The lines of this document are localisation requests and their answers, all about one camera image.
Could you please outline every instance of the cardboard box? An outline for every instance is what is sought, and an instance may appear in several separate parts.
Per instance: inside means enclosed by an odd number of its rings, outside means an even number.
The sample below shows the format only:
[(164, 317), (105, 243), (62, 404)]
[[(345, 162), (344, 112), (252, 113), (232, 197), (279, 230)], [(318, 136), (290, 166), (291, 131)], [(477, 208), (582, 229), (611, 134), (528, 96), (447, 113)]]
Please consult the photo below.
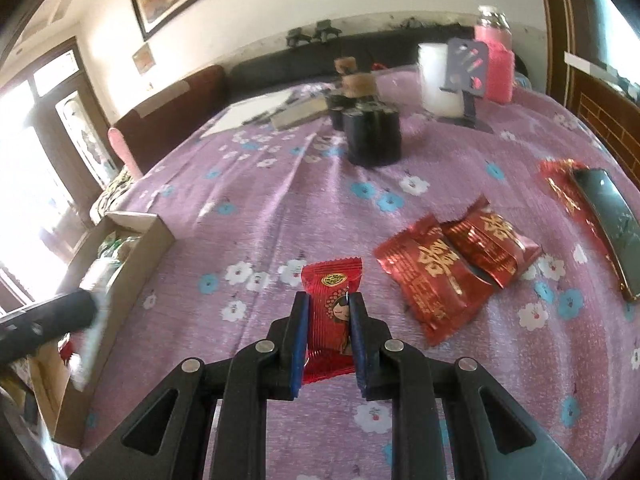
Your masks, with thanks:
[(40, 413), (52, 439), (64, 446), (81, 446), (95, 389), (118, 331), (136, 303), (142, 287), (175, 240), (157, 215), (107, 213), (80, 245), (58, 292), (78, 288), (89, 266), (97, 257), (98, 247), (114, 231), (120, 238), (135, 234), (142, 236), (111, 285), (111, 311), (94, 368), (84, 390), (76, 389), (70, 380), (68, 368), (58, 354), (56, 342), (44, 345), (36, 356), (29, 358), (31, 379)]

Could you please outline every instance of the phone screen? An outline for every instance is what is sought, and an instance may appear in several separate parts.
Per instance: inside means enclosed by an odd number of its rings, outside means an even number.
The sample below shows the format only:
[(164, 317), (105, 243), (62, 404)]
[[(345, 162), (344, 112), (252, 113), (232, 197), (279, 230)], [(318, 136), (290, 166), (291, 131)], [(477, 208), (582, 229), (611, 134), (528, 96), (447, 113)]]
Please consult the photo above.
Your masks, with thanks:
[(574, 170), (573, 176), (609, 237), (635, 297), (640, 294), (640, 224), (605, 170)]

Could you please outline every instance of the blue gripper pad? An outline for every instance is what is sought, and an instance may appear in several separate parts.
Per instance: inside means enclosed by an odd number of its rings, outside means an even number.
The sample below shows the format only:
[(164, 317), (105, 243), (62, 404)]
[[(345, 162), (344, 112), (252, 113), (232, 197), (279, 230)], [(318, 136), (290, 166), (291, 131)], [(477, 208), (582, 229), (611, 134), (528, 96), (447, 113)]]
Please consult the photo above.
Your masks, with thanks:
[(302, 316), (296, 333), (296, 341), (293, 345), (291, 358), (291, 393), (294, 399), (302, 387), (302, 372), (305, 368), (306, 333), (309, 326), (309, 295), (307, 294), (302, 307)]
[(356, 382), (364, 397), (367, 381), (367, 355), (364, 346), (364, 335), (362, 334), (362, 322), (364, 320), (359, 319), (358, 309), (351, 303), (351, 298), (349, 299), (349, 317), (351, 321), (351, 351), (353, 351), (353, 364), (356, 368)]

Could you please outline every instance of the triangular cutout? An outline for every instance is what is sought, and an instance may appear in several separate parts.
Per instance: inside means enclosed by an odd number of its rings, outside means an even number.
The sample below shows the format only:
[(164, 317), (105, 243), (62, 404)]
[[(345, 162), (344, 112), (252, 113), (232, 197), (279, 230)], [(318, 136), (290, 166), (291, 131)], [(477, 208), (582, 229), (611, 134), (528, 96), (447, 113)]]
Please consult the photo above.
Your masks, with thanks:
[(149, 456), (158, 454), (177, 398), (178, 390), (175, 389), (168, 390), (160, 397), (124, 436), (124, 446), (137, 449)]
[(480, 397), (500, 453), (507, 455), (536, 443), (535, 435), (494, 396), (491, 390), (482, 388)]

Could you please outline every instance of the purple tablecloth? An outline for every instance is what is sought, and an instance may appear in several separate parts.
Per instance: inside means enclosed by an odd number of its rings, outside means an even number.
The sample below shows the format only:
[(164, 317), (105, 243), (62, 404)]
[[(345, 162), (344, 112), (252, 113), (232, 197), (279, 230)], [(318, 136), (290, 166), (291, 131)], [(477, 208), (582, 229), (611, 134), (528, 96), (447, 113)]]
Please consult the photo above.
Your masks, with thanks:
[[(614, 471), (640, 430), (636, 311), (591, 239), (544, 192), (538, 165), (575, 158), (606, 168), (636, 214), (638, 190), (546, 96), (517, 89), (511, 105), (478, 103), (491, 135), (434, 122), (416, 106), (411, 70), (383, 73), (378, 85), (402, 110), (404, 157), (394, 166), (352, 166), (328, 119), (200, 140), (212, 120), (133, 186), (123, 208), (159, 214), (177, 242), (118, 336), (87, 449), (184, 358), (222, 360), (263, 338), (289, 313), (305, 262), (361, 256), (369, 313), (395, 337), (434, 358), (475, 357), (588, 478)], [(428, 349), (371, 251), (428, 212), (458, 218), (482, 193), (545, 254), (477, 319)], [(390, 405), (365, 402), (353, 376), (304, 386), (296, 402), (269, 409), (268, 478), (390, 477)]]

